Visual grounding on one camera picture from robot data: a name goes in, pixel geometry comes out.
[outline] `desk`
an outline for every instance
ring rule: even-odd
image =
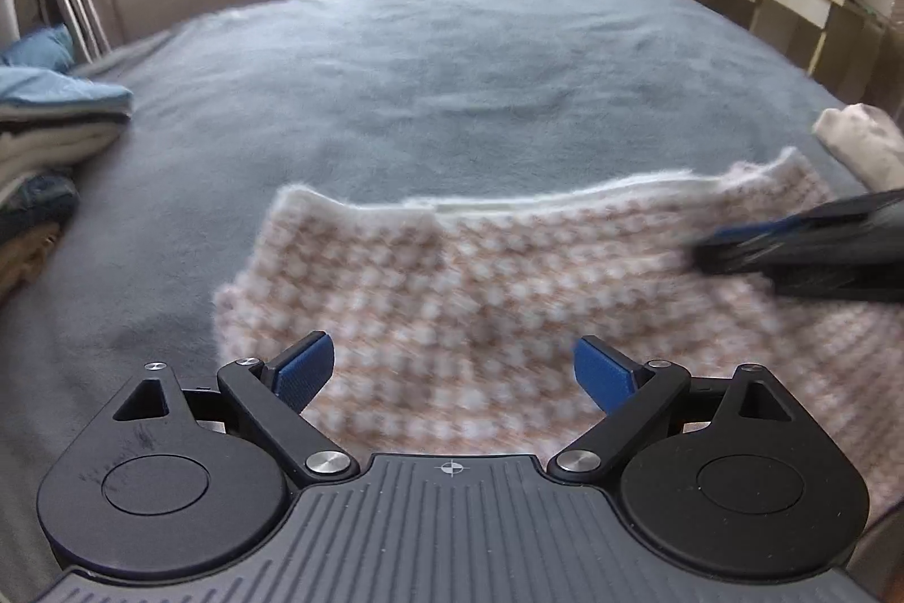
[[[749,31],[845,103],[859,102],[888,26],[855,0],[745,0]]]

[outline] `checkered garment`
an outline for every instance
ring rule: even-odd
[[[290,186],[215,297],[220,357],[269,359],[323,329],[336,371],[304,414],[360,459],[544,463],[602,417],[574,380],[581,335],[697,376],[762,363],[866,478],[875,518],[904,490],[902,308],[776,298],[759,277],[685,264],[695,237],[828,199],[794,150],[720,177],[666,172],[523,201],[353,207]]]

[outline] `bed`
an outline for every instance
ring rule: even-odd
[[[79,71],[136,96],[78,173],[80,213],[0,311],[0,580],[58,571],[44,472],[149,361],[217,366],[211,294],[276,189],[359,203],[562,192],[634,172],[716,173],[799,148],[835,99],[689,0],[287,0],[194,19]]]

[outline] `blue gripper pad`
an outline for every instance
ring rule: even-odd
[[[587,335],[574,346],[574,377],[597,406],[611,414],[643,383],[645,369],[624,353]]]
[[[333,375],[333,341],[325,332],[311,332],[283,350],[261,372],[260,380],[284,404],[300,412]]]

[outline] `ribbed gray plate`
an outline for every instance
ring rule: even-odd
[[[672,567],[622,528],[602,493],[555,484],[534,462],[377,455],[354,481],[302,493],[286,523],[227,570],[144,588],[70,573],[42,603],[872,600],[837,570],[749,586]]]

